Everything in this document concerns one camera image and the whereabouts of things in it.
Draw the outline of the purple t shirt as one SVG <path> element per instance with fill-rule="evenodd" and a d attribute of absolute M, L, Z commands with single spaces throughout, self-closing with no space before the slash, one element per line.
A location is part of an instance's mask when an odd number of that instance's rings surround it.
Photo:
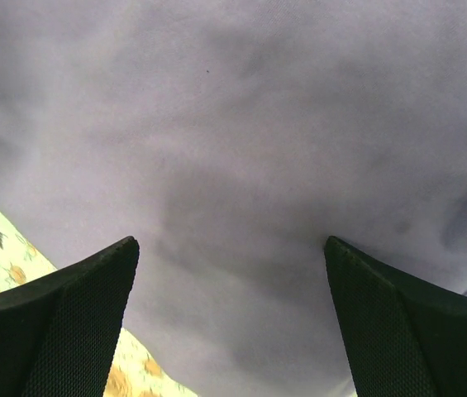
<path fill-rule="evenodd" d="M 346 396 L 330 235 L 467 295 L 467 1 L 0 1 L 0 210 L 128 235 L 126 327 L 202 396 Z"/>

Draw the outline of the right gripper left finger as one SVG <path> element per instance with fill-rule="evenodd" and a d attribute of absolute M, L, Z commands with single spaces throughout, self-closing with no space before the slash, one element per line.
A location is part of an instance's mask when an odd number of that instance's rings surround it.
<path fill-rule="evenodd" d="M 0 396 L 103 395 L 139 253 L 126 237 L 0 293 Z"/>

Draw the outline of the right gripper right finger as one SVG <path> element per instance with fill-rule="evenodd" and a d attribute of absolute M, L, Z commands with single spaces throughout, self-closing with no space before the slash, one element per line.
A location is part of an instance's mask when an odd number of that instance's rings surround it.
<path fill-rule="evenodd" d="M 467 396 L 467 297 L 338 237 L 327 279 L 359 396 Z"/>

